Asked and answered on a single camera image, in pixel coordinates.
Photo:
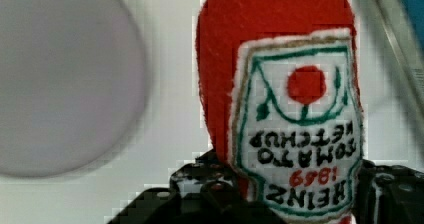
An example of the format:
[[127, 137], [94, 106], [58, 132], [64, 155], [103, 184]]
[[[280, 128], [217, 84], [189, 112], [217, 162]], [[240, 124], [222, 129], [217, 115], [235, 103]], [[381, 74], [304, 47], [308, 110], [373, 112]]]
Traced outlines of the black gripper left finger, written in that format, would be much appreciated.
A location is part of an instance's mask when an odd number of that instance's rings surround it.
[[241, 197], [235, 173], [213, 150], [174, 172], [169, 184], [143, 191], [107, 224], [286, 224]]

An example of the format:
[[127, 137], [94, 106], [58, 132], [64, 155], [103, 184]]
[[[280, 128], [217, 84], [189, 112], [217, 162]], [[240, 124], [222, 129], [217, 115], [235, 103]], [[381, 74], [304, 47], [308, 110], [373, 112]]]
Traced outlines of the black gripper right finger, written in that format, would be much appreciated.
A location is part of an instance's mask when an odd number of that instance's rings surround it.
[[424, 224], [424, 174], [364, 160], [353, 213], [357, 224]]

